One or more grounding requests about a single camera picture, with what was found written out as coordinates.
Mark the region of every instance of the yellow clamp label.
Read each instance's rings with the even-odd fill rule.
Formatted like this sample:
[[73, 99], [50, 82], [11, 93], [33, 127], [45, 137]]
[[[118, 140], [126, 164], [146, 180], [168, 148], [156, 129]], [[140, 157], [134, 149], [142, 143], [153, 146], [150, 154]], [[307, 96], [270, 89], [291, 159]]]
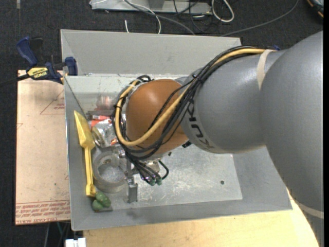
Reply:
[[27, 74], [34, 79], [47, 75], [48, 69], [46, 67], [35, 67], [30, 69]]

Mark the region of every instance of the blue clamp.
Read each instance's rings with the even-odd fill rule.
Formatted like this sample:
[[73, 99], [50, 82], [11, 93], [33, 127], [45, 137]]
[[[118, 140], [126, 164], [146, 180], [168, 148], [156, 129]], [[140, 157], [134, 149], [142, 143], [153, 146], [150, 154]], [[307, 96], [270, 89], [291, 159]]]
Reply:
[[32, 78], [33, 80], [51, 80], [62, 84], [62, 75], [57, 70], [65, 66], [68, 67], [69, 75], [78, 75], [77, 62], [73, 57], [67, 57], [63, 63], [57, 65], [46, 62], [44, 65], [39, 66], [38, 58], [31, 46], [39, 52], [41, 45], [42, 38], [35, 38], [30, 41], [30, 37], [27, 36], [18, 41], [16, 48], [20, 55], [29, 62], [29, 67], [26, 69], [27, 75], [18, 77], [17, 80]]

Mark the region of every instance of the gray robot arm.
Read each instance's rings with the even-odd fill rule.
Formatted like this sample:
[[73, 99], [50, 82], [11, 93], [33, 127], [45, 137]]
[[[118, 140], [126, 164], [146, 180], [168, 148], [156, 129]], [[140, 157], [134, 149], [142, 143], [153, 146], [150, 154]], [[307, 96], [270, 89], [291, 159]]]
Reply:
[[323, 236], [323, 31], [266, 58], [230, 61], [190, 100], [181, 126], [213, 153], [266, 146], [280, 176]]

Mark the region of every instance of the cardboard sheet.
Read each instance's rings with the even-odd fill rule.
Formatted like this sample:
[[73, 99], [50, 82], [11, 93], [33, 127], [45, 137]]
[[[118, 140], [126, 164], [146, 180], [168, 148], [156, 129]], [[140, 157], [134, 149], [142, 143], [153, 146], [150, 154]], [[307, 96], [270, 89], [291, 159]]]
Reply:
[[63, 85], [18, 83], [15, 223], [70, 219]]

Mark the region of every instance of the green object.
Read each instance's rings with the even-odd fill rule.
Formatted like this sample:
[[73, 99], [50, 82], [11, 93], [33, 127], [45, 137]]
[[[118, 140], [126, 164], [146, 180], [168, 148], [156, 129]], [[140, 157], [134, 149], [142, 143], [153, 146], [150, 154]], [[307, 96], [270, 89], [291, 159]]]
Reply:
[[95, 198], [103, 207], [111, 206], [111, 200], [103, 192], [97, 192]]
[[162, 179], [157, 179], [156, 184], [158, 184], [158, 186], [160, 186], [162, 184]]
[[150, 181], [150, 185], [151, 185], [151, 186], [154, 186], [154, 185], [155, 185], [155, 180], [154, 180], [154, 179], [151, 179], [151, 181]]
[[92, 203], [92, 208], [95, 211], [101, 210], [103, 209], [103, 205], [101, 203], [99, 203], [97, 200], [94, 200]]

